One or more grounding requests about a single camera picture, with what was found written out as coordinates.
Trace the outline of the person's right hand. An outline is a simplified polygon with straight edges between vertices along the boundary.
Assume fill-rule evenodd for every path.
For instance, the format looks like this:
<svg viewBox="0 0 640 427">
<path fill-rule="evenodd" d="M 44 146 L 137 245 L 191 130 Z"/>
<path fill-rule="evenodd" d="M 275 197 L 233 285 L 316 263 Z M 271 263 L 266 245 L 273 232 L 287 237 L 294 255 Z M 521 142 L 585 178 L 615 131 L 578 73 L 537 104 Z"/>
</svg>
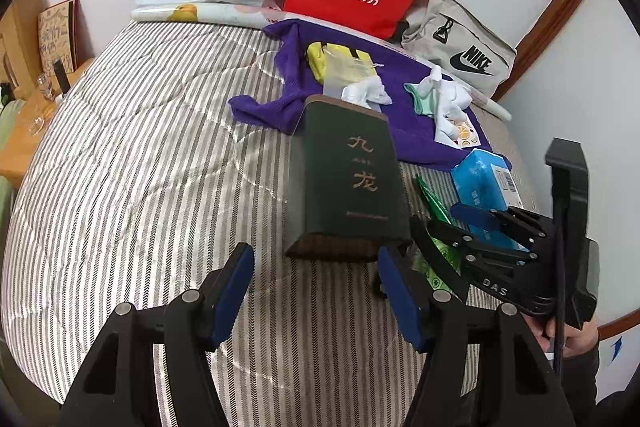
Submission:
<svg viewBox="0 0 640 427">
<path fill-rule="evenodd" d="M 525 315 L 524 319 L 541 349 L 544 352 L 550 352 L 553 349 L 553 341 L 555 340 L 555 321 L 550 320 L 546 325 L 542 325 L 541 321 L 538 321 L 535 317 Z M 598 342 L 597 317 L 585 322 L 581 329 L 566 325 L 564 329 L 563 357 L 569 359 L 584 355 L 593 347 L 596 347 Z"/>
</svg>

